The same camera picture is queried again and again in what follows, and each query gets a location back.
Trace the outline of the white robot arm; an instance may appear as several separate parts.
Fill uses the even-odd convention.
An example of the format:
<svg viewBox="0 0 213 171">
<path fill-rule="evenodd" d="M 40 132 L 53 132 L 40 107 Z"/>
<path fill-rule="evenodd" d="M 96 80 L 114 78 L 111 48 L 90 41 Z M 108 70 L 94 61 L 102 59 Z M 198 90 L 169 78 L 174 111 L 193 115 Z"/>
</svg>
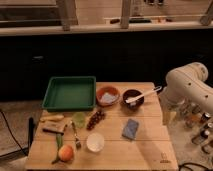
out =
<svg viewBox="0 0 213 171">
<path fill-rule="evenodd" d="M 169 123 L 171 113 L 186 100 L 213 115 L 213 87 L 205 83 L 207 78 L 208 69 L 200 62 L 193 62 L 167 73 L 167 85 L 159 93 L 164 125 Z"/>
</svg>

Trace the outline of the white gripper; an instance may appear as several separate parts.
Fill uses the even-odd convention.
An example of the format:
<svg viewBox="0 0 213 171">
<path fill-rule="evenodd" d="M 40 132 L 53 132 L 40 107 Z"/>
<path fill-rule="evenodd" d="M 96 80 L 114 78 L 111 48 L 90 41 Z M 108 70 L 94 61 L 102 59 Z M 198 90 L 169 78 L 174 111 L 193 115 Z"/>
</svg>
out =
<svg viewBox="0 0 213 171">
<path fill-rule="evenodd" d="M 165 93 L 159 95 L 159 100 L 163 112 L 163 124 L 168 125 L 175 118 L 176 112 L 173 110 L 179 106 L 179 103 Z"/>
</svg>

